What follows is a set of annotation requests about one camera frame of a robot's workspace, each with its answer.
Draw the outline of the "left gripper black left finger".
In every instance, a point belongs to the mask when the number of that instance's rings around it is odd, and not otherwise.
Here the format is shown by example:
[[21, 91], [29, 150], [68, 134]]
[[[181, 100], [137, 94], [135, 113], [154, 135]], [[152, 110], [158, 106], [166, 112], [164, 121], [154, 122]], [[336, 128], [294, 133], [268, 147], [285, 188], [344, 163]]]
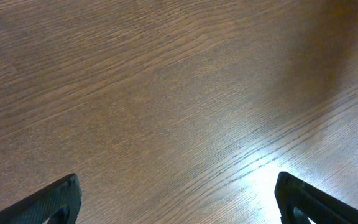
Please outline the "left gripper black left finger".
[[0, 211], [0, 224], [75, 224], [81, 208], [78, 176], [68, 174]]

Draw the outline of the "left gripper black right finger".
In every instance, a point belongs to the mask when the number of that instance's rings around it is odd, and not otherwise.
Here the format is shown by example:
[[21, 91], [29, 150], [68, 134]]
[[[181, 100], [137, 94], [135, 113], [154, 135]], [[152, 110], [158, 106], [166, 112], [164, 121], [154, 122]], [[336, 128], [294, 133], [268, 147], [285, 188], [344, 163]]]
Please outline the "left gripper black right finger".
[[287, 172], [280, 172], [275, 198], [283, 224], [358, 224], [358, 210]]

